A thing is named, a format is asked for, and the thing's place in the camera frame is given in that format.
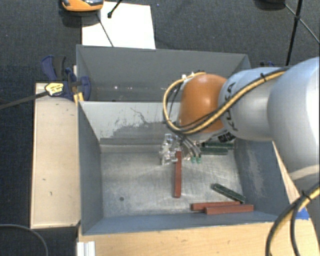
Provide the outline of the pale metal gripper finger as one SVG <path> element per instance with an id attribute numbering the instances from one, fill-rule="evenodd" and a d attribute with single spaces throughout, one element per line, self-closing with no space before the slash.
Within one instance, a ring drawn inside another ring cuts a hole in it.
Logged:
<path id="1" fill-rule="evenodd" d="M 177 162 L 176 152 L 172 150 L 161 150 L 159 152 L 160 164 L 162 166 Z"/>
<path id="2" fill-rule="evenodd" d="M 177 151 L 179 148 L 179 137 L 171 133 L 164 134 L 163 149 L 165 151 Z"/>

